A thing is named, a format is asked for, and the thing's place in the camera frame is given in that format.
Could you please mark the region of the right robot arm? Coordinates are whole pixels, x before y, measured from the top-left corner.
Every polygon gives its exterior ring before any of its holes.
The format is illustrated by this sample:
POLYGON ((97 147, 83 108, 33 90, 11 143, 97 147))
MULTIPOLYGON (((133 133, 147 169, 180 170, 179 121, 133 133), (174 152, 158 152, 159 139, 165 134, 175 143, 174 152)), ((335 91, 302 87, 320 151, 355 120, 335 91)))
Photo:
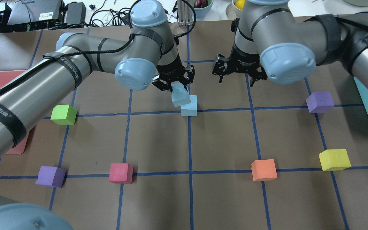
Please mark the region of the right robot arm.
POLYGON ((230 57, 219 54, 213 66, 220 78, 246 73, 251 84, 269 79, 286 85, 339 61, 368 89, 368 11, 296 22, 287 0, 247 0, 232 31, 230 57))

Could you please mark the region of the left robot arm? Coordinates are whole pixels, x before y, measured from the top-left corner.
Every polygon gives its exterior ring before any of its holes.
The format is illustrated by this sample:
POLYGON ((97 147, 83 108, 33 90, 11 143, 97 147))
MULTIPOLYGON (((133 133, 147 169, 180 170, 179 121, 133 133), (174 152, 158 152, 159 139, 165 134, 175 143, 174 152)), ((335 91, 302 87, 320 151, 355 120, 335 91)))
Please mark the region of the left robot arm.
POLYGON ((93 71, 114 74, 131 90, 149 85, 173 91, 193 83, 195 70, 184 67, 162 4, 138 0, 130 11, 127 42, 83 33, 64 33, 56 50, 0 89, 0 158, 93 71))

